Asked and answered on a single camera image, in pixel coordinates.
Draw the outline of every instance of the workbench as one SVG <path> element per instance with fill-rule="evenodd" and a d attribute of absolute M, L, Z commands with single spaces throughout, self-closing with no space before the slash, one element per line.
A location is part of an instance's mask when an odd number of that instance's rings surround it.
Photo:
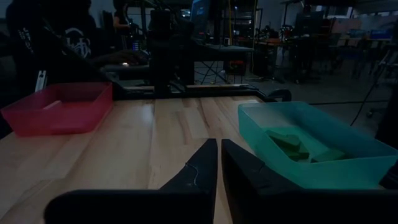
<path fill-rule="evenodd" d="M 0 223 L 40 223 L 45 206 L 76 189 L 158 189 L 208 139 L 252 152 L 238 105 L 256 96 L 115 101 L 95 131 L 0 140 Z M 214 223 L 231 223 L 218 163 Z"/>

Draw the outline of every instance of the person in black hoodie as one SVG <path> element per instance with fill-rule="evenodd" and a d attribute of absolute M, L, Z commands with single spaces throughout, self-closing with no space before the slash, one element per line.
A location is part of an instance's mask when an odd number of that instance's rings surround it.
<path fill-rule="evenodd" d="M 105 54 L 90 6 L 91 0 L 13 0 L 6 19 L 22 95 L 33 93 L 40 70 L 48 84 L 105 82 L 96 68 L 137 64 L 132 51 Z"/>

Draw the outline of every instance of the green block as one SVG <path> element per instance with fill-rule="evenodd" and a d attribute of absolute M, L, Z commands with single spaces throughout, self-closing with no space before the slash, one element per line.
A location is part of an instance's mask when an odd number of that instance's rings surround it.
<path fill-rule="evenodd" d="M 298 151 L 300 148 L 300 139 L 295 135 L 283 135 L 276 133 L 275 131 L 266 131 L 268 136 L 279 146 L 286 148 L 291 151 Z"/>
<path fill-rule="evenodd" d="M 300 154 L 300 159 L 308 159 L 310 157 L 308 149 L 304 146 L 302 142 L 300 144 L 300 149 L 298 150 L 298 153 Z"/>
<path fill-rule="evenodd" d="M 293 161 L 299 161 L 300 160 L 300 153 L 294 152 L 288 149 L 282 149 L 283 152 L 288 156 L 291 160 Z"/>
<path fill-rule="evenodd" d="M 311 162 L 336 161 L 336 160 L 347 159 L 347 158 L 348 158 L 348 156 L 345 153 L 341 152 L 340 150 L 330 149 L 329 151 L 324 152 L 323 154 L 320 154 L 320 155 L 312 158 Z"/>

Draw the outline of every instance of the red translucent tray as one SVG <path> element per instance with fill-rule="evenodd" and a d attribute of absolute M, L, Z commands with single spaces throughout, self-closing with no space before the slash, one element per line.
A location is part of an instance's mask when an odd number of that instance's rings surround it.
<path fill-rule="evenodd" d="M 95 129 L 112 109 L 112 84 L 62 83 L 1 110 L 18 136 L 78 134 Z"/>

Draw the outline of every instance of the teal translucent tray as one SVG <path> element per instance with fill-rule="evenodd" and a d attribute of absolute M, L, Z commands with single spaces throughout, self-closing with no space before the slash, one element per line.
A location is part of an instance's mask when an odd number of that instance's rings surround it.
<path fill-rule="evenodd" d="M 377 189 L 398 159 L 394 148 L 302 102 L 239 105 L 239 132 L 257 157 L 280 175 L 306 189 Z M 329 148 L 352 159 L 295 162 L 266 134 L 297 135 L 310 159 Z"/>

